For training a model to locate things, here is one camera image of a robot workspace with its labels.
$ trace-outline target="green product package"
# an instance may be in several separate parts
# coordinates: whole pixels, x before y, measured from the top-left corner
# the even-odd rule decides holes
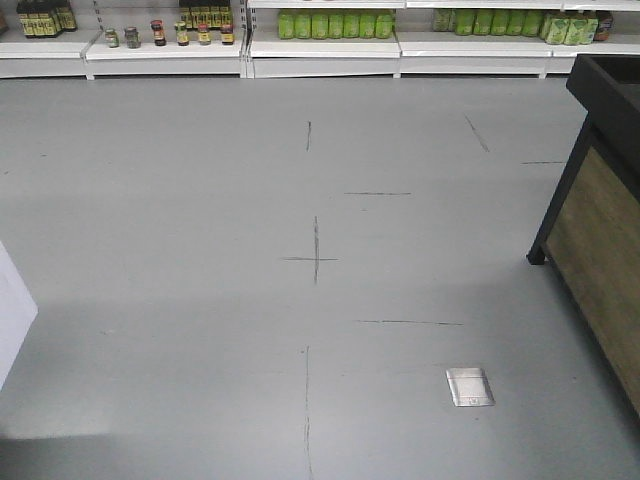
[[[334,10],[329,14],[329,38],[342,38],[343,19],[340,11]]]
[[[376,17],[376,38],[390,38],[393,34],[393,15],[387,10]]]
[[[479,8],[476,13],[476,21],[473,24],[473,34],[489,35],[492,21],[493,10],[490,8]]]
[[[450,8],[436,8],[433,11],[433,31],[434,32],[448,31],[450,22],[451,22]]]
[[[342,36],[344,38],[357,38],[360,35],[360,15],[353,11],[344,14],[344,29]]]
[[[376,35],[376,15],[366,10],[360,14],[360,38],[373,38]]]
[[[473,8],[456,9],[456,35],[471,35],[475,19],[476,11]]]
[[[449,32],[455,32],[456,30],[456,9],[451,9],[451,16],[449,17],[449,28],[447,29]]]
[[[295,37],[295,16],[291,10],[280,10],[278,14],[278,36],[281,40]]]
[[[545,38],[545,42],[549,45],[562,45],[564,43],[564,38],[567,36],[568,28],[569,17],[562,12],[555,14],[551,20],[549,33]]]
[[[598,30],[598,17],[596,16],[596,12],[589,12],[586,15],[586,18],[587,26],[585,27],[584,34],[580,40],[581,45],[589,45],[593,42],[593,37],[596,35],[596,30]]]
[[[526,10],[511,10],[509,15],[509,25],[507,25],[507,35],[520,35],[524,25]]]
[[[522,35],[525,37],[537,37],[542,25],[542,10],[527,10],[522,26]]]
[[[314,12],[311,16],[311,37],[325,40],[329,36],[329,15],[325,12]]]
[[[553,20],[553,17],[555,15],[555,12],[547,12],[544,14],[544,20],[542,21],[542,26],[540,27],[540,32],[538,33],[538,37],[540,37],[542,40],[547,38],[547,35],[549,35],[549,29],[551,28],[551,21]]]
[[[493,21],[491,22],[491,35],[504,35],[509,26],[509,10],[499,8],[493,11]]]
[[[567,36],[564,37],[565,45],[579,45],[587,27],[587,19],[584,15],[576,15],[569,20]]]
[[[295,20],[296,38],[311,38],[311,15],[307,12],[299,12]]]

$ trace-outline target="wooden panel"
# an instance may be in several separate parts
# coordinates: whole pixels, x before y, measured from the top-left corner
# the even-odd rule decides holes
[[[640,205],[594,148],[547,248],[640,412]]]

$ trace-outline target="floor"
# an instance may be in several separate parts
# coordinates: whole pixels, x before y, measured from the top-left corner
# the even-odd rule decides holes
[[[640,478],[524,257],[585,114],[564,82],[0,82],[0,238],[40,308],[0,478]],[[496,405],[454,407],[456,366]]]

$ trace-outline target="shelving unit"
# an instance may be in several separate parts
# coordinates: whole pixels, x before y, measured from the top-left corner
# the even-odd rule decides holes
[[[73,0],[80,31],[57,39],[27,40],[15,0],[0,0],[11,30],[0,36],[0,78],[22,76],[232,74],[240,77],[305,77],[402,74],[569,73],[579,53],[640,54],[640,0],[234,0],[236,44],[179,47],[171,28],[177,0]],[[537,38],[460,37],[432,32],[435,8],[538,8],[611,10],[610,39],[577,47],[550,46]],[[280,40],[280,8],[394,9],[395,37],[388,40]],[[150,20],[165,20],[169,44],[155,47]],[[119,33],[137,25],[140,49],[109,49],[100,29]]]

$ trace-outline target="floor outlet cover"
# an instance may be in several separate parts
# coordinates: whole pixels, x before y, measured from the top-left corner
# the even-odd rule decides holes
[[[482,368],[448,368],[447,380],[456,407],[490,407],[496,404]]]

